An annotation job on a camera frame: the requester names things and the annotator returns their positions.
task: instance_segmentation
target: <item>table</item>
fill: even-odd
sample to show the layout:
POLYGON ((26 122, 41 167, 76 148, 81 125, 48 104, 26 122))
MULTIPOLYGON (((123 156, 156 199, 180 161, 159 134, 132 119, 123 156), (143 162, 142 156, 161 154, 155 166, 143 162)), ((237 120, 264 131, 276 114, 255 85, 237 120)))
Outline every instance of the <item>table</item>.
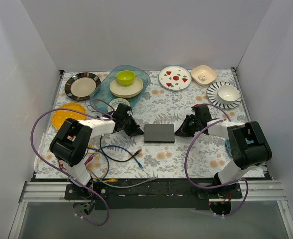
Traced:
MULTIPOLYGON (((163 88, 158 80, 159 71, 146 71, 151 78, 151 84, 143 93, 141 99, 133 107, 133 117, 137 124, 144 129, 145 123, 153 124, 173 124, 177 130, 185 119, 186 114, 191 113, 191 106, 197 103, 208 103, 206 96, 207 87, 202 87, 196 82, 192 81, 191 85, 178 92, 169 91, 163 88)), ((225 81, 237 85, 233 78, 231 70, 216 70, 218 78, 216 81, 225 81)), ((66 72, 63 75, 61 84, 57 93, 55 108, 60 105, 72 102, 64 92, 64 85, 66 81, 77 74, 78 72, 66 72)), ((103 80, 109 72, 93 72, 103 80)), ((79 102, 86 109, 92 109, 88 106, 89 101, 79 102)), ((225 115, 218 109, 210 107, 213 118, 225 119, 225 115)), ((248 117, 245 111, 243 102, 236 108, 226 110, 231 118, 231 121, 247 122, 248 117)), ((41 154, 46 160, 58 166, 57 159, 49 151, 49 146, 57 130, 51 125, 45 133, 45 139, 42 143, 41 154)), ((91 145, 99 147, 100 137, 90 140, 91 145)), ((105 135, 102 140, 104 145, 118 145, 126 148, 131 153, 142 149, 142 152, 137 155, 137 160, 142 164, 141 170, 134 160, 126 163, 117 163, 110 161, 110 171, 107 178, 185 178, 184 159, 191 138, 176 137, 175 144, 150 144, 144 143, 143 136, 136 136, 129 138, 124 132, 118 132, 110 135, 105 135)), ((225 146, 225 140, 215 136, 202 135, 194 144, 193 149, 189 155, 188 173, 190 177, 209 178, 213 177, 215 173, 219 172, 231 160, 225 146)), ((105 152, 116 159, 125 160, 129 155, 117 148, 106 149, 105 152)), ((88 164, 88 168, 93 167, 92 163, 88 164)), ((94 165, 94 173, 102 175, 107 167, 104 157, 100 157, 98 163, 94 165)), ((36 179, 59 179, 66 178, 66 176, 57 170, 46 165, 42 161, 37 163, 36 179)), ((257 167, 244 177, 264 177, 261 167, 257 167)))

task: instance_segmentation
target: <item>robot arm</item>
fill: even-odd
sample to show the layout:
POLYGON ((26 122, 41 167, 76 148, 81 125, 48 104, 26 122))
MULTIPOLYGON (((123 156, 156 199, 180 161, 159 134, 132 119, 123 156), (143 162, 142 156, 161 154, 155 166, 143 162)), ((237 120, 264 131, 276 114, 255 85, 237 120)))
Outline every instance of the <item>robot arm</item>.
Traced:
POLYGON ((91 176, 86 169, 84 155, 91 138, 121 130, 130 137, 144 134, 130 112, 130 106, 120 103, 112 114, 113 120, 76 121, 68 118, 49 149, 56 158, 65 162, 65 168, 73 178, 86 185, 91 176))
MULTIPOLYGON (((186 116, 175 135, 193 137, 196 131, 201 131, 219 120, 212 119, 208 106, 195 105, 192 109, 195 114, 186 116)), ((230 140, 233 160, 214 176, 213 185, 240 179, 249 170, 272 157, 271 149, 257 122, 224 121, 210 127, 204 133, 230 140)))

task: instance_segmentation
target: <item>white enclosure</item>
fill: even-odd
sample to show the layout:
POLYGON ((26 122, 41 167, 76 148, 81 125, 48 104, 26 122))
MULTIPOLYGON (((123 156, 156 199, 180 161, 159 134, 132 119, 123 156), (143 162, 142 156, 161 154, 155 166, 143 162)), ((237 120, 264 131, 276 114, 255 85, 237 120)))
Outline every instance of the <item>white enclosure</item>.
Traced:
POLYGON ((293 0, 272 2, 238 71, 251 117, 273 152, 268 169, 281 180, 293 217, 293 0))
POLYGON ((65 71, 237 66, 271 0, 22 0, 65 71))
MULTIPOLYGON (((7 238, 35 155, 30 131, 59 72, 19 0, 0 0, 0 238, 7 238)), ((39 145, 43 121, 36 130, 39 145)))
POLYGON ((0 238, 32 176, 30 131, 51 107, 58 70, 121 64, 238 66, 293 215, 293 0, 0 0, 0 238))

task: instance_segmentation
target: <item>dish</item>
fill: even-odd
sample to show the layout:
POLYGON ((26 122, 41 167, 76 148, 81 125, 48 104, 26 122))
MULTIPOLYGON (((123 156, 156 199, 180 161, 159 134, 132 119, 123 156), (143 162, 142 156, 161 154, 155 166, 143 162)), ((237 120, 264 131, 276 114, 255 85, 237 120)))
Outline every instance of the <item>dish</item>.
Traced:
POLYGON ((143 82, 140 78, 135 77, 132 84, 128 86, 121 85, 117 79, 114 79, 109 85, 112 94, 119 98, 131 98, 141 92, 143 82))
MULTIPOLYGON (((115 110, 117 109, 118 107, 118 104, 125 104, 127 106, 130 106, 130 103, 129 101, 127 101, 126 99, 122 99, 122 98, 115 98, 113 100, 111 100, 109 102, 109 105, 111 105, 115 110)), ((108 106, 108 112, 111 112, 112 111, 112 108, 110 106, 108 106)))
POLYGON ((75 101, 84 101, 89 99, 100 83, 99 77, 93 73, 79 73, 66 82, 65 92, 69 98, 75 101))
POLYGON ((201 65, 191 71, 191 76, 201 86, 211 84, 217 78, 217 73, 209 66, 201 65))
POLYGON ((232 109, 232 108, 235 108, 236 106, 238 106, 241 103, 242 94, 238 90, 239 97, 236 99, 236 101, 234 101, 232 103, 229 103, 227 101, 222 100, 221 98, 218 97, 217 91, 221 86, 226 86, 226 85, 233 86, 238 90, 238 88, 236 86, 234 86, 233 84, 231 84, 231 83, 221 82, 221 81, 214 82, 211 85, 209 85, 209 87, 207 88, 207 97, 208 97, 209 101, 212 104, 214 104, 214 105, 216 105, 218 107, 221 107, 221 108, 224 108, 224 109, 232 109))
MULTIPOLYGON (((140 70, 139 68, 129 66, 129 65, 121 65, 117 66, 115 69, 112 70, 112 72, 107 75, 107 77, 101 82, 101 84, 98 86, 98 88, 90 95, 90 99, 101 99, 105 102, 110 102, 111 100, 115 98, 119 98, 118 96, 115 96, 110 91, 110 83, 116 78, 119 71, 124 70, 130 70, 133 71, 136 75, 136 77, 140 78, 143 82, 143 88, 142 90, 134 97, 127 98, 127 100, 130 103, 130 106, 133 108, 135 104, 139 101, 142 94, 146 91, 147 87, 151 83, 150 76, 147 72, 140 70)), ((101 110, 101 111, 107 111, 107 105, 100 101, 93 101, 92 104, 95 106, 95 108, 101 110)))
POLYGON ((133 80, 135 79, 135 76, 136 75, 133 71, 125 70, 125 71, 120 71, 116 77, 118 79, 118 82, 121 85, 128 86, 133 82, 133 80))
POLYGON ((171 91, 181 91, 187 88, 192 77, 188 70, 180 66, 168 66, 161 70, 158 79, 161 85, 171 91))
MULTIPOLYGON (((86 112, 86 109, 79 103, 66 103, 60 106, 60 108, 70 108, 73 110, 81 111, 83 113, 86 112)), ((73 118, 75 120, 85 120, 86 116, 73 112, 73 111, 55 111, 51 118, 52 125, 56 128, 56 130, 60 130, 62 124, 65 122, 66 119, 73 118)))
POLYGON ((239 98, 240 92, 233 85, 224 85, 224 86, 220 86, 217 89, 217 95, 222 100, 224 100, 228 103, 233 103, 234 101, 236 101, 239 98))

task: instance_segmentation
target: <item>beige square bowl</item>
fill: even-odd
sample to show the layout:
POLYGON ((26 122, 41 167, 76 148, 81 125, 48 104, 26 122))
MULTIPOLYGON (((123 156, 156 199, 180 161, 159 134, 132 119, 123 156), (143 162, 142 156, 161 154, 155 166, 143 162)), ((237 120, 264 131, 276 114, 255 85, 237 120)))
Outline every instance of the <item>beige square bowl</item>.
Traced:
POLYGON ((201 65, 191 71, 191 76, 201 86, 211 84, 217 78, 217 73, 209 66, 201 65))

